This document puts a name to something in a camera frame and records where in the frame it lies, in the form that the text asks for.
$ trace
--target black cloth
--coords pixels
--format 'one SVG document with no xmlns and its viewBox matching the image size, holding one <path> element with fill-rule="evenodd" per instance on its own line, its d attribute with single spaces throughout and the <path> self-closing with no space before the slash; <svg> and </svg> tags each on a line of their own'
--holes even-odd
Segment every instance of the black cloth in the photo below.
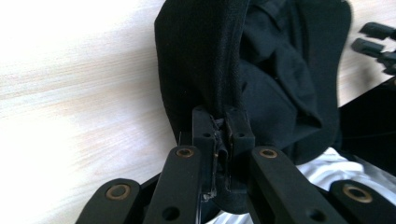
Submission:
<svg viewBox="0 0 396 224">
<path fill-rule="evenodd" d="M 336 74 L 350 24 L 339 0 L 167 0 L 155 21 L 163 104 L 176 138 L 191 111 L 247 111 L 257 145 L 295 163 L 338 129 Z"/>
</svg>

